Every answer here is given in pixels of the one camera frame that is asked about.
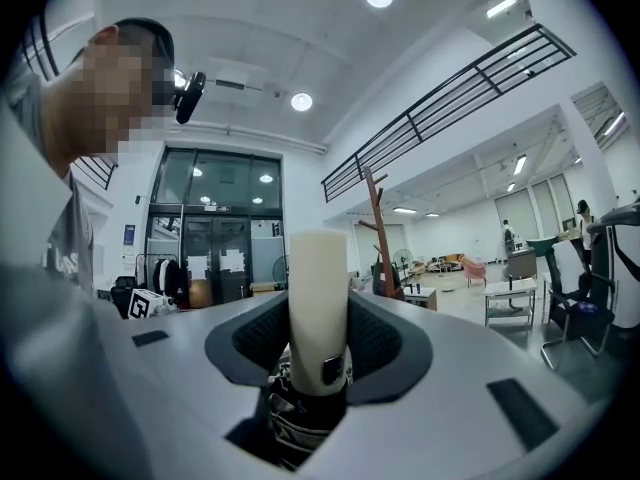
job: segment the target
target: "person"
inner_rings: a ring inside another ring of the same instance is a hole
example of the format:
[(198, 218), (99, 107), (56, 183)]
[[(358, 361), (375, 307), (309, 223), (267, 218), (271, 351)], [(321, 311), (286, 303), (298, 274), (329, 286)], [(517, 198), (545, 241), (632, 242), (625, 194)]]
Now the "person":
[(516, 232), (509, 225), (509, 221), (507, 219), (502, 221), (502, 236), (504, 238), (504, 248), (508, 257), (509, 253), (515, 250), (514, 240), (516, 238)]
[(584, 262), (591, 266), (591, 234), (587, 231), (589, 224), (593, 222), (593, 215), (589, 205), (584, 199), (578, 201), (578, 208), (576, 210), (580, 215), (580, 235), (582, 236), (582, 248), (584, 251)]
[(9, 105), (36, 149), (72, 196), (43, 252), (42, 266), (93, 295), (93, 232), (71, 164), (117, 151), (129, 130), (157, 115), (174, 93), (169, 31), (128, 18), (96, 33), (50, 82), (34, 73), (8, 87)]

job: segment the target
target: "glass door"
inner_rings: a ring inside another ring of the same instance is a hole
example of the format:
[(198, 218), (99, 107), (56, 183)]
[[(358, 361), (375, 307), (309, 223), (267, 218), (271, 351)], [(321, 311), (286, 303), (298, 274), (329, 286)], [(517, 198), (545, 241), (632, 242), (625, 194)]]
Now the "glass door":
[[(249, 219), (185, 216), (185, 223), (182, 259), (189, 279), (208, 281), (214, 306), (248, 297)], [(195, 258), (204, 261), (204, 272), (199, 266), (194, 268)]]

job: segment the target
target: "black rubber grip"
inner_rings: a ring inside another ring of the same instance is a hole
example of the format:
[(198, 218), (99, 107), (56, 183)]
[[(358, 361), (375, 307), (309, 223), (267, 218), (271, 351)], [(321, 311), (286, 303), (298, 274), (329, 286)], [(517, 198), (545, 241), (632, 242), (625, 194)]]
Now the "black rubber grip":
[(156, 341), (163, 340), (168, 338), (169, 335), (164, 331), (150, 331), (142, 334), (136, 334), (132, 336), (133, 343), (135, 343), (136, 347), (144, 347), (145, 345), (150, 345), (151, 343), (155, 343)]
[(487, 388), (527, 451), (557, 432), (558, 425), (516, 379), (491, 382)]

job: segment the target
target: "pink chair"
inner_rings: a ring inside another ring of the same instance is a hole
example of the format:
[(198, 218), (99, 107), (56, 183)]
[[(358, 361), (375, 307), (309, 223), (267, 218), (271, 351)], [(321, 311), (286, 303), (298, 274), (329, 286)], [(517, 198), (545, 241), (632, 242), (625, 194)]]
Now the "pink chair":
[(487, 265), (486, 263), (474, 263), (466, 256), (461, 260), (464, 266), (464, 277), (467, 278), (467, 288), (471, 286), (472, 279), (483, 279), (487, 286)]

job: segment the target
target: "white table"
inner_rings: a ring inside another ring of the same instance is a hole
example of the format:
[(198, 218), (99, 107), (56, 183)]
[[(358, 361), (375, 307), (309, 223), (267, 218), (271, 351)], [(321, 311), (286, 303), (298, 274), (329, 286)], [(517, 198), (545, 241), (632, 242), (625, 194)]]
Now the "white table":
[(408, 286), (404, 287), (404, 300), (410, 304), (416, 306), (422, 306), (433, 311), (438, 311), (438, 302), (436, 299), (436, 289), (430, 286), (420, 286), (420, 293), (418, 293), (415, 285), (413, 286), (413, 293)]
[[(533, 316), (536, 308), (536, 289), (538, 285), (534, 279), (519, 279), (513, 281), (509, 286), (509, 281), (499, 283), (488, 283), (484, 290), (484, 325), (489, 325), (490, 318), (515, 318), (527, 317), (529, 326), (533, 325)], [(511, 305), (511, 299), (527, 297), (528, 306), (516, 307)], [(492, 300), (509, 299), (509, 308), (491, 308)]]

